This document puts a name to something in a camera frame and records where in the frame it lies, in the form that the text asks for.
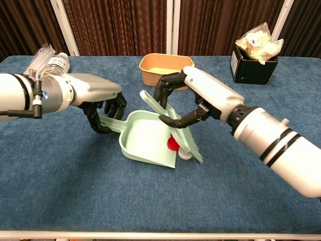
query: water bottle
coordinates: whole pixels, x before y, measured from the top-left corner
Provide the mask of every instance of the water bottle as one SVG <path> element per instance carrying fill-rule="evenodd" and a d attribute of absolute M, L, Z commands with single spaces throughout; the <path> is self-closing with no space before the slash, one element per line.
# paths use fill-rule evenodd
<path fill-rule="evenodd" d="M 62 76 L 65 73 L 68 73 L 70 63 L 68 60 L 68 55 L 65 53 L 59 53 L 54 55 L 44 67 L 43 74 L 52 74 Z"/>

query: dustpan handle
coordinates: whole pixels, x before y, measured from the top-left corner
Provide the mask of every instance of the dustpan handle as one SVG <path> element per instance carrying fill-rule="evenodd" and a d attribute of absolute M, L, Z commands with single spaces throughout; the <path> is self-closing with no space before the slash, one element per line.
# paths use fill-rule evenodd
<path fill-rule="evenodd" d="M 99 115 L 103 126 L 108 126 L 113 132 L 121 133 L 127 129 L 127 122 Z"/>

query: plastic bag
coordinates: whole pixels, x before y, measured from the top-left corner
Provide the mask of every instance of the plastic bag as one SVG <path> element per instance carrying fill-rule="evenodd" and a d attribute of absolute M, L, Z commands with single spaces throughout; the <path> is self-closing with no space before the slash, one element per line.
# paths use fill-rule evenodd
<path fill-rule="evenodd" d="M 263 23 L 244 34 L 235 44 L 242 49 L 250 59 L 265 64 L 270 58 L 278 55 L 284 40 L 272 42 L 267 23 Z"/>
<path fill-rule="evenodd" d="M 36 72 L 42 70 L 46 66 L 50 58 L 54 56 L 55 52 L 56 51 L 50 44 L 44 44 L 40 49 L 38 49 L 37 53 L 34 55 L 30 64 L 26 68 L 24 74 L 28 74 L 29 69 L 36 70 Z"/>

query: brown curtain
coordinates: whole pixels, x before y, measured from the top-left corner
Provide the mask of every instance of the brown curtain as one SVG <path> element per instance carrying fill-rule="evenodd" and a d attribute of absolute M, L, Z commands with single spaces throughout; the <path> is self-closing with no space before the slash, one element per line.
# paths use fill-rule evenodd
<path fill-rule="evenodd" d="M 181 0 L 178 54 L 231 55 L 234 43 L 267 22 L 272 34 L 284 0 Z"/>
<path fill-rule="evenodd" d="M 166 52 L 166 0 L 64 0 L 80 55 Z"/>
<path fill-rule="evenodd" d="M 321 58 L 321 1 L 295 0 L 279 39 L 280 55 Z"/>
<path fill-rule="evenodd" d="M 0 29 L 0 61 L 34 55 L 45 43 L 69 54 L 50 0 L 1 0 Z"/>

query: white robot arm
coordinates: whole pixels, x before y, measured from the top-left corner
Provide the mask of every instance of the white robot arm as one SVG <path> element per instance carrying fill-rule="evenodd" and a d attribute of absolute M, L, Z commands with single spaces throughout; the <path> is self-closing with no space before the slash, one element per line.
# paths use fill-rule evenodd
<path fill-rule="evenodd" d="M 121 119 L 127 102 L 120 85 L 91 74 L 0 74 L 0 121 L 18 117 L 42 118 L 42 114 L 83 109 L 91 127 L 100 134 L 111 132 L 100 123 L 97 108 L 105 104 L 108 117 Z"/>
<path fill-rule="evenodd" d="M 231 126 L 232 136 L 307 197 L 321 197 L 321 149 L 258 106 L 247 107 L 244 98 L 215 77 L 195 67 L 163 75 L 154 99 L 166 107 L 176 88 L 188 86 L 196 96 L 197 109 L 181 119 L 159 118 L 174 128 L 185 128 L 208 117 Z"/>

